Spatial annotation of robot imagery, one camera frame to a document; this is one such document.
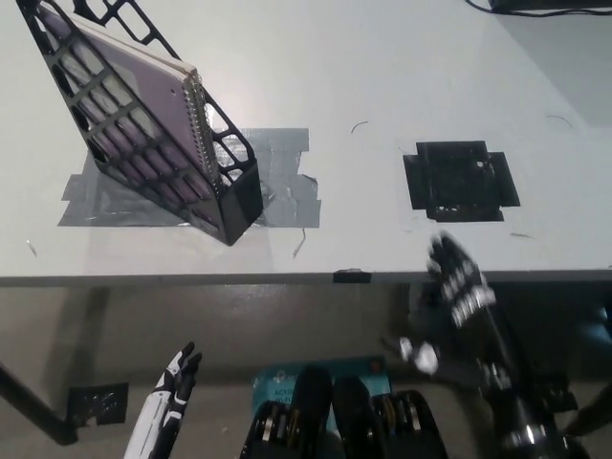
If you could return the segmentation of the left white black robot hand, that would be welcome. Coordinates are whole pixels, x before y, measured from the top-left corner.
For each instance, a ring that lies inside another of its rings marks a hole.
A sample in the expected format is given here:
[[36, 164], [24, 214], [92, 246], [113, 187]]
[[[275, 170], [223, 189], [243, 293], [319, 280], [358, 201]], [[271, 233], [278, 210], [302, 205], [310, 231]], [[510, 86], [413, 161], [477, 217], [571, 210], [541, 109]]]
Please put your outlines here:
[[124, 459], [169, 458], [180, 432], [202, 354], [190, 341], [165, 368], [148, 394]]

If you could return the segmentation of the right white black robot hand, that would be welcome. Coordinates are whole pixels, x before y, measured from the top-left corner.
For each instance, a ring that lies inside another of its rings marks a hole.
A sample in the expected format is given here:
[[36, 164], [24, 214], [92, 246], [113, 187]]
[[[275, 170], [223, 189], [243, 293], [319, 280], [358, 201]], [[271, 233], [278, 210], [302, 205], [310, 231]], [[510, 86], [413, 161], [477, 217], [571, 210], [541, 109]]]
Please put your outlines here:
[[391, 340], [401, 361], [429, 376], [501, 390], [528, 377], [523, 351], [511, 324], [478, 264], [449, 233], [433, 237], [426, 306], [435, 320]]

